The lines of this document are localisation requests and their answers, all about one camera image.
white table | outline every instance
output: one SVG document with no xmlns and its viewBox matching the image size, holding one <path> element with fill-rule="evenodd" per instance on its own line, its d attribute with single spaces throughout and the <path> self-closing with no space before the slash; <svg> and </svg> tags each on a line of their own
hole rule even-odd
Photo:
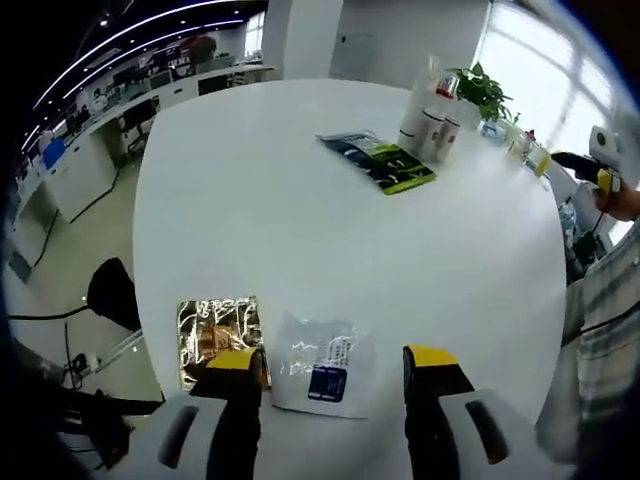
<svg viewBox="0 0 640 480">
<path fill-rule="evenodd" d="M 295 477 L 298 467 L 311 474 L 314 462 L 312 476 L 327 478 L 327 448 L 346 463 L 344 455 L 382 458 L 379 449 L 390 448 L 410 472 L 401 400 L 407 343 L 449 349 L 476 388 L 495 389 L 532 423 L 542 408 L 565 288 L 548 184 L 464 132 L 435 182 L 388 197 L 314 139 L 366 128 L 393 141 L 408 96 L 346 81 L 262 83 L 162 112 L 151 132 L 136 195 L 134 272 L 168 398 L 179 392 L 180 300 L 257 295 L 267 352 L 285 313 L 346 319 L 376 335 L 374 420 L 283 412 L 266 399 L 256 468 L 286 454 L 270 465 L 279 469 L 274 478 Z"/>
</svg>

white pillar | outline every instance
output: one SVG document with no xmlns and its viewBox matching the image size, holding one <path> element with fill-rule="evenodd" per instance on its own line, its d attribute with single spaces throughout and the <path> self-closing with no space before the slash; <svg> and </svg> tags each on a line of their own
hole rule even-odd
<svg viewBox="0 0 640 480">
<path fill-rule="evenodd" d="M 343 0 L 271 0 L 262 38 L 264 63 L 282 78 L 328 78 Z"/>
</svg>

person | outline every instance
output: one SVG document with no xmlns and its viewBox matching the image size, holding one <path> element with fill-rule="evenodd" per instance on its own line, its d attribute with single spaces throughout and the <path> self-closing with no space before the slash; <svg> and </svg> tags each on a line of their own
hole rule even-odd
<svg viewBox="0 0 640 480">
<path fill-rule="evenodd" d="M 93 114 L 102 112 L 107 106 L 107 96 L 99 88 L 93 92 Z"/>
<path fill-rule="evenodd" d="M 596 189 L 593 195 L 598 210 L 635 223 L 611 253 L 567 289 L 565 322 L 581 327 L 579 462 L 605 445 L 605 426 L 623 409 L 640 372 L 640 192 L 622 182 L 617 193 Z"/>
<path fill-rule="evenodd" d="M 44 153 L 46 148 L 51 143 L 51 140 L 53 140 L 54 138 L 55 138 L 55 135 L 51 130 L 45 129 L 42 131 L 42 133 L 40 134 L 40 137 L 38 138 L 38 150 L 40 151 L 41 154 Z"/>
</svg>

office desk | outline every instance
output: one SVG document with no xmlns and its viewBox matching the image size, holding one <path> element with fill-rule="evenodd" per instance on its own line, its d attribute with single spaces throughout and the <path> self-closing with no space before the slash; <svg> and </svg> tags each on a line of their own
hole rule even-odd
<svg viewBox="0 0 640 480">
<path fill-rule="evenodd" d="M 408 343 L 449 349 L 476 388 L 493 388 L 532 423 L 542 409 L 565 289 L 550 189 L 504 150 L 462 132 L 434 182 L 385 196 L 315 140 L 367 128 L 393 141 L 408 98 L 360 82 L 269 82 L 156 119 L 136 194 L 133 259 L 166 397 L 179 392 L 181 300 L 256 295 L 267 355 L 286 313 L 347 320 L 376 337 L 372 419 L 283 412 L 267 394 L 256 478 L 274 469 L 273 478 L 297 478 L 298 467 L 326 478 L 347 456 L 375 458 L 378 448 L 408 457 Z"/>
<path fill-rule="evenodd" d="M 261 81 L 270 70 L 273 68 L 264 65 L 240 65 L 205 72 L 150 90 L 90 119 L 65 142 L 67 149 L 56 165 L 41 175 L 34 170 L 23 182 L 16 219 L 9 226 L 18 252 L 30 266 L 41 257 L 52 221 L 51 215 L 40 213 L 43 208 L 58 210 L 60 220 L 71 222 L 111 190 L 117 173 L 114 164 L 125 151 L 118 119 L 127 110 L 154 98 L 158 99 L 159 110 L 166 110 L 197 97 L 198 84 L 203 80 L 244 74 Z"/>
</svg>

ceiling light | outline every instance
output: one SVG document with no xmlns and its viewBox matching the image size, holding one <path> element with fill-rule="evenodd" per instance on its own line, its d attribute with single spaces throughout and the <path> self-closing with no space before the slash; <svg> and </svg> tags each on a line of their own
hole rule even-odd
<svg viewBox="0 0 640 480">
<path fill-rule="evenodd" d="M 44 91 L 44 93 L 40 95 L 40 98 L 38 98 L 33 108 L 36 108 L 38 105 L 40 105 L 40 102 L 42 102 L 42 100 L 49 94 L 49 92 L 53 89 L 53 87 L 55 87 L 58 84 L 58 82 L 60 82 L 60 80 L 62 80 L 65 76 L 67 76 L 71 70 L 76 68 L 80 63 L 84 62 L 87 58 L 89 58 L 91 55 L 96 53 L 98 50 L 100 50 L 102 47 L 109 44 L 116 38 L 119 38 L 142 25 L 145 25 L 149 22 L 157 20 L 158 18 L 166 17 L 167 15 L 172 15 L 178 12 L 184 12 L 185 10 L 190 10 L 192 8 L 204 7 L 206 5 L 213 5 L 215 3 L 229 3 L 231 1 L 234 1 L 234 0 L 209 0 L 208 2 L 195 3 L 193 5 L 185 5 L 184 7 L 174 8 L 173 10 L 168 10 L 166 12 L 159 13 L 158 15 L 154 15 L 153 17 L 149 17 L 145 20 L 142 20 L 141 22 L 135 23 L 130 27 L 125 28 L 121 32 L 118 32 L 115 35 L 112 35 L 111 37 L 107 38 L 104 42 L 93 47 L 91 50 L 85 53 L 82 57 L 80 57 L 78 60 L 72 63 L 69 67 L 67 67 L 67 69 L 64 72 L 62 72 L 62 74 L 60 74 L 60 76 L 56 78 L 51 85 L 49 85 L 49 87 Z"/>
<path fill-rule="evenodd" d="M 105 63 L 104 65 L 102 65 L 100 68 L 95 69 L 93 72 L 91 72 L 91 74 L 87 75 L 84 80 L 82 80 L 80 83 L 78 83 L 78 85 L 76 85 L 75 87 L 73 87 L 71 90 L 69 90 L 67 93 L 64 94 L 64 96 L 62 97 L 63 100 L 66 100 L 69 95 L 71 95 L 73 92 L 75 92 L 78 88 L 80 90 L 82 90 L 82 85 L 85 84 L 85 82 L 87 82 L 88 80 L 92 79 L 95 75 L 97 75 L 98 73 L 100 73 L 101 71 L 103 71 L 105 68 L 107 68 L 108 66 L 122 60 L 124 57 L 126 57 L 127 55 L 131 55 L 133 52 L 137 52 L 138 50 L 142 50 L 145 47 L 148 47 L 149 45 L 159 42 L 161 40 L 165 40 L 167 38 L 173 37 L 174 35 L 180 35 L 181 33 L 186 33 L 186 32 L 191 32 L 192 30 L 198 30 L 200 28 L 209 28 L 209 27 L 215 27 L 216 25 L 229 25 L 229 24 L 233 24 L 233 23 L 242 23 L 242 20 L 229 20 L 226 22 L 217 22 L 217 23 L 208 23 L 206 25 L 202 25 L 201 27 L 190 27 L 190 28 L 185 28 L 184 30 L 178 30 L 177 32 L 173 32 L 170 33 L 168 35 L 163 35 L 162 37 L 158 37 L 155 40 L 151 40 L 147 43 L 143 43 L 142 45 L 139 45 L 135 48 L 132 48 L 131 50 L 129 50 L 128 52 L 123 53 L 122 55 L 117 56 L 116 58 L 110 60 L 109 62 Z"/>
<path fill-rule="evenodd" d="M 24 147 L 27 146 L 27 143 L 29 143 L 29 140 L 31 140 L 31 137 L 33 137 L 35 135 L 35 133 L 38 131 L 39 128 L 40 128 L 40 125 L 36 125 L 36 128 L 33 129 L 31 134 L 27 137 L 27 139 L 22 144 L 22 147 L 20 147 L 21 150 L 24 150 Z"/>
</svg>

